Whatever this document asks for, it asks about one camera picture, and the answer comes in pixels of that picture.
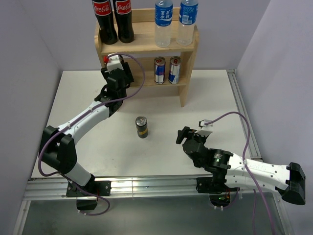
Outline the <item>black can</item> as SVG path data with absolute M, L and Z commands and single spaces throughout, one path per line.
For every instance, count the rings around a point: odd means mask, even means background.
M 137 135 L 140 138 L 146 138 L 148 136 L 148 122 L 146 117 L 137 117 L 135 120 Z

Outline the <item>silver blue can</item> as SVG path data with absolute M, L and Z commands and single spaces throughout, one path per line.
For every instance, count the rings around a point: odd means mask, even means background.
M 171 57 L 168 80 L 171 84 L 177 84 L 180 76 L 181 58 L 178 56 Z
M 163 84 L 165 80 L 166 61 L 164 57 L 154 59 L 154 81 L 157 84 Z

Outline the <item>water bottle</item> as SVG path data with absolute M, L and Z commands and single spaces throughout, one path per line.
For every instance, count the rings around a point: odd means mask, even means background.
M 155 43 L 158 47 L 170 45 L 172 18 L 173 2 L 171 0 L 157 0 L 155 2 Z
M 177 43 L 182 46 L 188 46 L 193 41 L 198 5 L 198 0 L 182 0 L 180 2 Z

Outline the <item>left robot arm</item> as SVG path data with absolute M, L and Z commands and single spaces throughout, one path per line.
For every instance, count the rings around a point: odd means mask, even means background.
M 38 163 L 47 164 L 89 193 L 96 191 L 95 177 L 78 163 L 76 144 L 121 107 L 127 96 L 126 89 L 134 81 L 127 62 L 120 62 L 114 69 L 102 68 L 101 73 L 107 83 L 89 107 L 69 122 L 43 130 L 38 160 Z

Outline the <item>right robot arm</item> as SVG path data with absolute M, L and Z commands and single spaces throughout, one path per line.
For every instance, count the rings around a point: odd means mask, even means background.
M 282 199 L 295 205 L 304 205 L 306 176 L 300 164 L 267 164 L 221 149 L 207 148 L 209 129 L 195 130 L 185 126 L 178 130 L 177 144 L 197 168 L 203 168 L 211 177 L 197 178 L 199 193 L 221 194 L 236 189 L 259 188 L 278 192 Z

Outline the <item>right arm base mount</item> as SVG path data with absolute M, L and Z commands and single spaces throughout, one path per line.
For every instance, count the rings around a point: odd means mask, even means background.
M 229 188 L 225 184 L 214 183 L 213 177 L 196 178 L 198 193 L 208 194 L 209 205 L 214 210 L 229 209 L 238 198 L 240 188 Z

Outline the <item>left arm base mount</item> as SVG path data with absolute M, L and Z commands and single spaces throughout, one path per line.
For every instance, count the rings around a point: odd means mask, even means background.
M 86 186 L 80 186 L 73 181 L 68 182 L 66 198 L 76 198 L 76 208 L 84 216 L 99 216 L 107 213 L 111 207 L 106 198 L 111 192 L 111 181 L 92 181 Z M 107 208 L 102 212 L 94 212 L 98 203 L 103 201 Z

